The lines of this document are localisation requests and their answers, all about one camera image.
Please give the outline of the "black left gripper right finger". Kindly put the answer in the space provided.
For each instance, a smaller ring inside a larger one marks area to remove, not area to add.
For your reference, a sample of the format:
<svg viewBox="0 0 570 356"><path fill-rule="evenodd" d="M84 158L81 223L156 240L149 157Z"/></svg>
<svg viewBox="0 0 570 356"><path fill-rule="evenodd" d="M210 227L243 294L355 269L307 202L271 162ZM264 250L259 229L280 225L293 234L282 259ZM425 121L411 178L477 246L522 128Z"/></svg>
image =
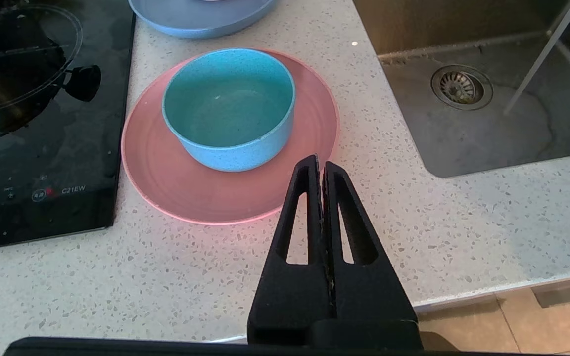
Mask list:
<svg viewBox="0 0 570 356"><path fill-rule="evenodd" d="M332 312L353 322L418 323L366 209L346 170L326 162L323 242Z"/></svg>

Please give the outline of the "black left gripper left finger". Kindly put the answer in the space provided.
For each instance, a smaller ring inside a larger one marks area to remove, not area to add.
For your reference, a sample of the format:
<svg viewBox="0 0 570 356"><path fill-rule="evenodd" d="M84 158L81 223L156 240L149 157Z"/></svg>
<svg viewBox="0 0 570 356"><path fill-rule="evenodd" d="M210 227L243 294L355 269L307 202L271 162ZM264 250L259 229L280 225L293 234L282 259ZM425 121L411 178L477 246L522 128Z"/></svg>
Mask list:
<svg viewBox="0 0 570 356"><path fill-rule="evenodd" d="M287 256L298 210L305 196L306 264L290 264ZM277 227L256 288L248 319L252 327L308 327L335 315L328 244L324 231L319 159L310 155L292 172Z"/></svg>

